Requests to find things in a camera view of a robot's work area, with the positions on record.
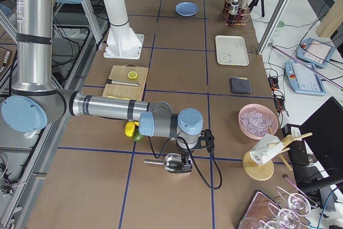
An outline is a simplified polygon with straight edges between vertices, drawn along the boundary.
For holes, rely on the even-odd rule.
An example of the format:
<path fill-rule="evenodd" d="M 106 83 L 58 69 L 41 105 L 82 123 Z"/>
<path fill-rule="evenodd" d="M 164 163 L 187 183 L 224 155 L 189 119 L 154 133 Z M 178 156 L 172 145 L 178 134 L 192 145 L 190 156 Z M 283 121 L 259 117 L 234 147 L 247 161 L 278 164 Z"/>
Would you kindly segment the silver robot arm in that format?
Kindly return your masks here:
<path fill-rule="evenodd" d="M 66 116 L 98 116 L 138 122 L 140 134 L 176 141 L 182 154 L 168 154 L 163 164 L 171 173 L 196 167 L 191 151 L 200 145 L 201 113 L 193 108 L 174 114 L 165 102 L 142 102 L 61 90 L 51 82 L 53 5 L 82 0 L 16 0 L 18 79 L 12 96 L 1 106 L 4 121 L 23 133 L 45 128 Z"/>

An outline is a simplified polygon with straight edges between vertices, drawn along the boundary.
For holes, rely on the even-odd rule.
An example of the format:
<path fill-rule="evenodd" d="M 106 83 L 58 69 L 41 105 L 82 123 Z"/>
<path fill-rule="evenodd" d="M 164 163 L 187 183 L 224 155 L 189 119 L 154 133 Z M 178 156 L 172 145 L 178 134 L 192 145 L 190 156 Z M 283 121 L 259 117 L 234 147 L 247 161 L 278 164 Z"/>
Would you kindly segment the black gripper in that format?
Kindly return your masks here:
<path fill-rule="evenodd" d="M 181 155 L 182 161 L 182 172 L 183 173 L 190 173 L 192 171 L 192 160 L 189 155 L 182 154 Z"/>

